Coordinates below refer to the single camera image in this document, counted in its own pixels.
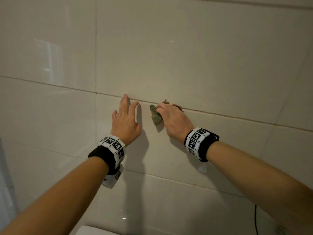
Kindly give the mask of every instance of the sponge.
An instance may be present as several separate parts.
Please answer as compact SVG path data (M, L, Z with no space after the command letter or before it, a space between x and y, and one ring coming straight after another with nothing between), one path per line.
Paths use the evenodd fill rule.
M166 99L162 103L170 104ZM178 107L182 111L182 108L180 106L178 106L178 105L173 105L173 106ZM162 116L156 112L157 108L158 108L157 106L150 105L151 118L152 118L152 121L153 121L155 126L159 125L163 120Z

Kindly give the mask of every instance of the black cord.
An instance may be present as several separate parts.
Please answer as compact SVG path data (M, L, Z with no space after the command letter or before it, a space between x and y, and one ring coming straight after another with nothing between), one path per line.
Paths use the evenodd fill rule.
M258 232L258 226L256 225L256 205L254 206L254 225L255 225L255 231L256 231L256 235L259 235Z

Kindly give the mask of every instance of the skin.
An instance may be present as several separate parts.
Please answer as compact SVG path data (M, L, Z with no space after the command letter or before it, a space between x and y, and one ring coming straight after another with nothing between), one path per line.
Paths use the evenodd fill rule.
M159 104L167 134L184 143L195 127L177 107ZM248 199L292 234L313 234L313 190L286 173L222 142L214 142L206 158Z
M138 102L128 107L127 95L112 114L111 134L125 145L140 134L135 122ZM181 143L195 127L176 106L159 104L167 134ZM292 234L313 234L313 190L277 168L231 147L214 142L206 158L247 198L256 203ZM26 210L0 235L69 234L84 214L109 171L108 165L92 157L66 175Z

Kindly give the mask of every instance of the person's right hand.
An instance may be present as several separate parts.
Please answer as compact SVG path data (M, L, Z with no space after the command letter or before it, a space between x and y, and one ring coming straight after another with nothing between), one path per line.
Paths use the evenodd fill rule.
M177 106L164 103L158 106L156 112L162 116L167 134L184 143L187 134L195 128L191 120Z

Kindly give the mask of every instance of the glossy tile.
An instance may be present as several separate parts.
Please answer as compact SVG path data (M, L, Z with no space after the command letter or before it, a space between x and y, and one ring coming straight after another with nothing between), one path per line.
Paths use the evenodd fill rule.
M277 124L313 130L313 52L278 118Z
M199 0L97 0L97 92L275 123L313 12Z
M0 75L96 90L95 0L0 0Z
M109 134L112 112L119 108L119 97L97 94L97 141ZM166 134L162 123L154 126L150 104L140 102L137 121L142 134L127 147L123 165L129 170L168 178L206 188L239 194L240 192L212 165L201 163L186 148ZM185 111L195 126L204 127L220 135L222 142L259 156L272 130L267 124L228 117Z
M277 6L290 5L290 6L301 6L301 7L313 7L313 0L225 0L225 1L238 1L247 2L251 4L273 4Z
M3 148L21 211L84 161L6 140Z
M313 189L313 132L276 126L261 159Z
M85 158L95 147L96 94L0 77L1 138Z
M253 234L253 204L197 186L125 171L99 189L86 223L118 234Z

